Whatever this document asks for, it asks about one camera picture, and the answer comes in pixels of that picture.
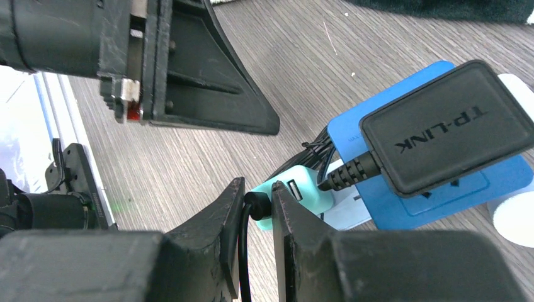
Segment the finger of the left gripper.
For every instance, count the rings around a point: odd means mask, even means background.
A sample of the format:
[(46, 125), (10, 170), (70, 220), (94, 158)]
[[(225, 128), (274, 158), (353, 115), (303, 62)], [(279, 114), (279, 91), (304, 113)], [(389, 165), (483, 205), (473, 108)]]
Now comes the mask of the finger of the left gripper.
[(150, 123), (277, 135), (280, 119), (210, 1), (160, 1)]

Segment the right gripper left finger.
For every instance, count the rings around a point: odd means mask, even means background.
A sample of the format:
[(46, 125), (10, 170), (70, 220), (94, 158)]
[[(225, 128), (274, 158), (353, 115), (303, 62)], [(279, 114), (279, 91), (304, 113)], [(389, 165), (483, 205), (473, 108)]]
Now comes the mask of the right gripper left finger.
[(1, 240), (2, 301), (231, 301), (245, 180), (167, 232), (24, 230)]

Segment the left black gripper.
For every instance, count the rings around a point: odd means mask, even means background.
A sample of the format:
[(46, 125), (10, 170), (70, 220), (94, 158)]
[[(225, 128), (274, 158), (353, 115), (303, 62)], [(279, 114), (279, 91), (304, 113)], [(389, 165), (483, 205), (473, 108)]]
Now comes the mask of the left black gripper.
[(99, 80), (119, 122), (163, 124), (170, 1), (2, 1), (1, 64)]

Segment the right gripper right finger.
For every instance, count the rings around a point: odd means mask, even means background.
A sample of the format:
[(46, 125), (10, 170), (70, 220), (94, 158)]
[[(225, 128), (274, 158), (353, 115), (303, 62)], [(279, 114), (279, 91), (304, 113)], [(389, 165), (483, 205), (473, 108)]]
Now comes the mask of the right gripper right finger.
[(338, 231), (272, 187), (281, 301), (525, 301), (504, 257), (466, 231)]

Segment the light blue power strip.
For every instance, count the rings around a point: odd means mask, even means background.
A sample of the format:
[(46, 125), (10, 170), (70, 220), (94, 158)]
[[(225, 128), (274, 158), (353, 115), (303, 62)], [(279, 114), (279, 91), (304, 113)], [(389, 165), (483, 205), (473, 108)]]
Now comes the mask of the light blue power strip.
[[(390, 88), (333, 118), (327, 132), (342, 162), (366, 152), (359, 121), (401, 94), (441, 75), (430, 68), (420, 70)], [(514, 193), (527, 187), (533, 171), (520, 155), (502, 161), (459, 180), (458, 184), (434, 189), (430, 197), (400, 198), (390, 191), (382, 176), (334, 193), (336, 204), (324, 213), (324, 221), (338, 230), (349, 230), (373, 220), (380, 230), (408, 230), (450, 216), (459, 211)]]

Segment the blue cube socket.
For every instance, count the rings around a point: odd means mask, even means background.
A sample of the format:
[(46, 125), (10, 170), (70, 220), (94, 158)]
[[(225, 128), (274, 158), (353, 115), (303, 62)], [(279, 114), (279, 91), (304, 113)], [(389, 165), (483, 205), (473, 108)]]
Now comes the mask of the blue cube socket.
[(420, 227), (527, 187), (526, 109), (488, 63), (435, 62), (333, 118), (327, 132), (381, 230)]

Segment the black white checkered pillow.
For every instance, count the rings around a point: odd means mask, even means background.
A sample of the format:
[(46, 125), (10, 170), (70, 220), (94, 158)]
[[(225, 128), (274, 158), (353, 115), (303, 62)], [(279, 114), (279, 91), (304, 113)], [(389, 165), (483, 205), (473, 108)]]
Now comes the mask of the black white checkered pillow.
[(350, 1), (349, 3), (363, 8), (418, 18), (533, 24), (533, 1), (379, 0)]

